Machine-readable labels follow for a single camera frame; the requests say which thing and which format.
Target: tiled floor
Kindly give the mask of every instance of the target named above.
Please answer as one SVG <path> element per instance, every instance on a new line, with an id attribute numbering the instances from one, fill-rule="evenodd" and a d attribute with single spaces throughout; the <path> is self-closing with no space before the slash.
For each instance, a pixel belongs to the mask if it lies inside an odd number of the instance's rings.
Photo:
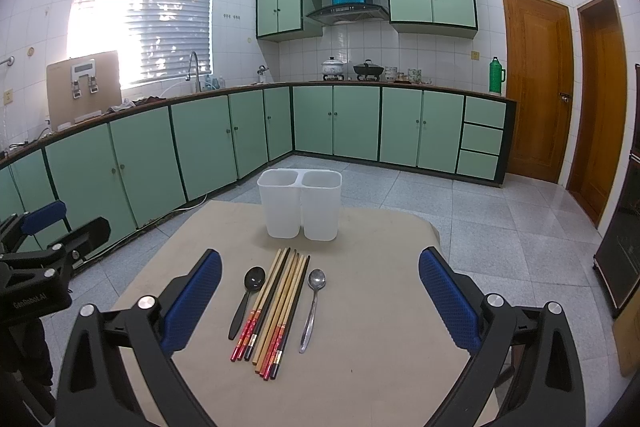
<path id="1" fill-rule="evenodd" d="M 564 188 L 511 174 L 502 188 L 484 187 L 306 156 L 290 156 L 277 166 L 341 171 L 343 206 L 391 208 L 431 221 L 451 267 L 486 293 L 501 293 L 514 305 L 560 302 L 580 357 L 588 425 L 598 425 L 618 400 L 627 381 L 618 370 L 606 296 L 592 269 L 600 235 Z M 257 177 L 216 199 L 260 203 Z M 54 378 L 80 307 L 91 302 L 109 309 L 196 210 L 150 230 L 71 281 L 71 308 L 44 319 Z"/>

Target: window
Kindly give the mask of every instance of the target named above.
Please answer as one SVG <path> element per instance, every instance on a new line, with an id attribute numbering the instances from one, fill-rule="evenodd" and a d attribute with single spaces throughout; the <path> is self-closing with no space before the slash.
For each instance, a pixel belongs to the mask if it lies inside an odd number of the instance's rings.
<path id="1" fill-rule="evenodd" d="M 210 0 L 74 0 L 67 52 L 117 50 L 123 89 L 186 76 L 192 51 L 209 72 L 210 19 Z"/>

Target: beige tablecloth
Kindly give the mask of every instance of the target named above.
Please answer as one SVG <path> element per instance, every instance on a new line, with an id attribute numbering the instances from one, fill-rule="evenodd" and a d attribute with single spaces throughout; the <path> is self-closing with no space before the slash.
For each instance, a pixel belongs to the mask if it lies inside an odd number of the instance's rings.
<path id="1" fill-rule="evenodd" d="M 267 234 L 258 204 L 211 201 L 165 243 L 114 309 L 158 295 L 187 273 L 207 248 L 222 256 L 223 277 L 186 349 L 174 362 L 220 427 L 422 427 L 465 366 L 418 276 L 418 256 L 438 245 L 430 223 L 411 214 L 342 208 L 338 236 L 314 242 Z M 300 336 L 312 292 L 303 287 L 278 378 L 264 382 L 250 362 L 229 360 L 229 324 L 245 272 L 268 270 L 276 250 L 311 254 L 326 287 L 318 298 L 304 354 Z M 165 425 L 129 349 L 127 371 L 146 417 Z M 478 424 L 495 417 L 492 394 Z"/>

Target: green drawer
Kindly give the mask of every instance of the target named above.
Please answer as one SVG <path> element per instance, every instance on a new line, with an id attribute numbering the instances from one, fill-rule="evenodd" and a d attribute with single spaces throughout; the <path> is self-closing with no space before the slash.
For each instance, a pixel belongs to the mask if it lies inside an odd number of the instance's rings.
<path id="1" fill-rule="evenodd" d="M 504 127 L 506 103 L 487 98 L 466 97 L 465 122 Z"/>
<path id="2" fill-rule="evenodd" d="M 502 131 L 500 129 L 465 123 L 462 132 L 462 149 L 498 155 L 501 143 Z"/>
<path id="3" fill-rule="evenodd" d="M 496 165 L 498 165 L 498 156 L 461 150 L 456 174 L 493 180 Z"/>

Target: spoon handle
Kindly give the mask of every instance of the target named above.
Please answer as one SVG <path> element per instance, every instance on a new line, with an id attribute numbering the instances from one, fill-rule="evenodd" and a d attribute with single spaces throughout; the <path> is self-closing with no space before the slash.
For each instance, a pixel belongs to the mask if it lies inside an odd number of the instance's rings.
<path id="1" fill-rule="evenodd" d="M 311 338 L 311 330 L 314 328 L 314 318 L 316 317 L 316 304 L 318 304 L 318 292 L 314 292 L 314 299 L 311 302 L 311 309 L 309 310 L 309 316 L 306 318 L 305 330 L 302 333 L 300 339 L 300 353 L 304 353 L 306 346 L 309 344 Z"/>
<path id="2" fill-rule="evenodd" d="M 240 305 L 236 310 L 236 314 L 234 315 L 233 320 L 231 321 L 231 327 L 229 328 L 229 340 L 232 341 L 238 331 L 240 331 L 240 325 L 242 324 L 242 319 L 244 318 L 244 312 L 246 311 L 246 305 L 249 302 L 249 292 L 244 292 L 244 297 L 240 301 Z"/>

